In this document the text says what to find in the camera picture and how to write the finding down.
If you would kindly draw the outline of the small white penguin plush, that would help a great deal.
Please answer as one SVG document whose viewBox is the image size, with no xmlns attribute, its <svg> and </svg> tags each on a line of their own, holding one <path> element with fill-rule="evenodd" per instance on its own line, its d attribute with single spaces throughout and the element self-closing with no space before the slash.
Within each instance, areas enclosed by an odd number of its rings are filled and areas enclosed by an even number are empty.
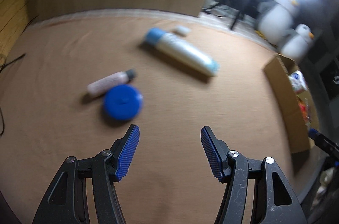
<svg viewBox="0 0 339 224">
<path fill-rule="evenodd" d="M 284 36 L 279 53 L 300 63 L 314 45 L 314 34 L 307 25 L 299 24 L 295 29 L 287 30 Z"/>
</svg>

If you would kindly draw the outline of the brown cardboard box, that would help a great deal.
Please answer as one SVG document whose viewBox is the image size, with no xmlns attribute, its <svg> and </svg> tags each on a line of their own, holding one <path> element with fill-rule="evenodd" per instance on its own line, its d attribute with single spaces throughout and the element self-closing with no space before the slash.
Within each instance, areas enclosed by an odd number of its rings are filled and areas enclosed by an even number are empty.
<svg viewBox="0 0 339 224">
<path fill-rule="evenodd" d="M 300 71 L 299 66 L 292 59 L 275 54 L 263 71 L 280 107 L 290 152 L 294 154 L 312 149 L 314 141 L 308 137 L 308 131 L 310 128 L 319 130 L 320 124 L 307 84 L 296 90 L 290 81 L 290 77 Z"/>
</svg>

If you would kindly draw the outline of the blue round tape measure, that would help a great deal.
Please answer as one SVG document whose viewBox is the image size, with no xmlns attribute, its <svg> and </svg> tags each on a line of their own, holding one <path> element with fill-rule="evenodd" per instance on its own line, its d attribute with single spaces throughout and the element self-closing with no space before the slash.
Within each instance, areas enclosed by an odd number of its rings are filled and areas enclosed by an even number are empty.
<svg viewBox="0 0 339 224">
<path fill-rule="evenodd" d="M 136 117 L 143 107 L 143 95 L 133 86 L 123 84 L 107 91 L 103 111 L 115 120 L 124 122 Z"/>
</svg>

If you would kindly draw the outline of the small white cap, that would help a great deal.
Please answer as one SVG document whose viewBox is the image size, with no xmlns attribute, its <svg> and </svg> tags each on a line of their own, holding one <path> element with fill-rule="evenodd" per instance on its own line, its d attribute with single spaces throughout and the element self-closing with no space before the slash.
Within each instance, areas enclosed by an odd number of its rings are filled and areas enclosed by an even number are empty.
<svg viewBox="0 0 339 224">
<path fill-rule="evenodd" d="M 173 32 L 177 35 L 185 37 L 191 32 L 191 29 L 182 25 L 178 25 L 173 29 Z"/>
</svg>

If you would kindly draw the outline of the large white blue-capped bottle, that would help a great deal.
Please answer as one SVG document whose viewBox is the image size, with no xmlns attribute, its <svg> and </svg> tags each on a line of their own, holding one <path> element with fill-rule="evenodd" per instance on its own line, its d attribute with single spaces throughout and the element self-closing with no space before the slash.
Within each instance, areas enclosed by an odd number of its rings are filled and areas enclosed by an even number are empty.
<svg viewBox="0 0 339 224">
<path fill-rule="evenodd" d="M 216 76 L 220 68 L 219 64 L 210 55 L 176 34 L 160 28 L 148 30 L 144 42 L 205 76 Z"/>
</svg>

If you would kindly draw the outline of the black tripod stand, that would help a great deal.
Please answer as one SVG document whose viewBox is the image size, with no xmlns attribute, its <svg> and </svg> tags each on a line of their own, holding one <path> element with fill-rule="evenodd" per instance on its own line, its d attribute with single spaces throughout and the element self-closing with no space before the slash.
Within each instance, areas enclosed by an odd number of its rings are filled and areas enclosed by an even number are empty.
<svg viewBox="0 0 339 224">
<path fill-rule="evenodd" d="M 257 16 L 258 0 L 213 0 L 201 12 L 220 18 L 230 18 L 229 30 L 233 31 L 246 16 Z"/>
</svg>

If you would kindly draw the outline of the small pink grey-capped bottle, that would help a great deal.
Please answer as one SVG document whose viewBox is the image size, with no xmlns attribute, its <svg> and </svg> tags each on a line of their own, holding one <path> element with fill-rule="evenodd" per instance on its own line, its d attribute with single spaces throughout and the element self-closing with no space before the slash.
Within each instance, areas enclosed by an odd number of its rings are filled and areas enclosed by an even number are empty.
<svg viewBox="0 0 339 224">
<path fill-rule="evenodd" d="M 136 76 L 137 74 L 134 69 L 113 73 L 112 75 L 90 83 L 87 86 L 87 93 L 91 98 L 100 97 L 115 86 L 129 83 Z"/>
</svg>

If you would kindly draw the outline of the large white penguin plush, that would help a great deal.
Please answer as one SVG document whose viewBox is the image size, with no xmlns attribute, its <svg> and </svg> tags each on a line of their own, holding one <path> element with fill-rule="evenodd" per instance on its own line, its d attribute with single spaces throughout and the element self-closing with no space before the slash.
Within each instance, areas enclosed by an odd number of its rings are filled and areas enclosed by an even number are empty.
<svg viewBox="0 0 339 224">
<path fill-rule="evenodd" d="M 277 46 L 283 39 L 286 30 L 292 27 L 294 17 L 299 11 L 299 2 L 296 0 L 270 0 L 261 2 L 257 6 L 259 12 L 256 18 L 256 33 Z"/>
</svg>

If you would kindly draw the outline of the wooden slat headboard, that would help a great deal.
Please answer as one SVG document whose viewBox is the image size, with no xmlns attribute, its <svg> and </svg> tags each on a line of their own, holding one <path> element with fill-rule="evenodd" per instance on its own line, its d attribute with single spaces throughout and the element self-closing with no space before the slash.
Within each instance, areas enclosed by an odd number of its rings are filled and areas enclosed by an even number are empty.
<svg viewBox="0 0 339 224">
<path fill-rule="evenodd" d="M 1 0 L 1 63 L 28 23 L 28 0 Z"/>
</svg>

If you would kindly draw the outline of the white dotted tissue pack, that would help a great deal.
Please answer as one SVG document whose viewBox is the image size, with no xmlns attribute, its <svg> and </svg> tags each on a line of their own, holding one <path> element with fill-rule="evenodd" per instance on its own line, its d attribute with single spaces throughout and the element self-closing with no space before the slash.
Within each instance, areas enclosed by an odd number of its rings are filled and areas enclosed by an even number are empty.
<svg viewBox="0 0 339 224">
<path fill-rule="evenodd" d="M 299 70 L 290 74 L 288 79 L 291 83 L 294 93 L 299 94 L 308 90 L 303 74 Z"/>
</svg>

